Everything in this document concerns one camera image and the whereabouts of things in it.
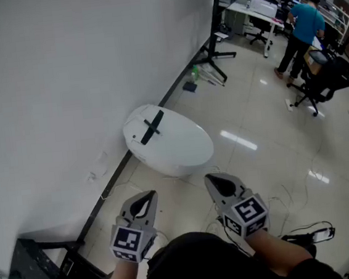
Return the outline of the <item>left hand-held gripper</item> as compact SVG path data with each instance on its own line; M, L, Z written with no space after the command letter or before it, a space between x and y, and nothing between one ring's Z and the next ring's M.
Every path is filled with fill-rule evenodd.
M112 227L110 250L115 257L142 262L157 236L154 228L157 201L154 190L138 193L123 203Z

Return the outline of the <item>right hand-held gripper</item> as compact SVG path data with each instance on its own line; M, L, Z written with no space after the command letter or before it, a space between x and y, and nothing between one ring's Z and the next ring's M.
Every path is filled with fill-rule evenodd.
M238 177L219 172L211 173L205 175L204 182L212 200L218 206L218 214L222 217L224 227L243 239L265 228L268 208L257 193L246 190Z

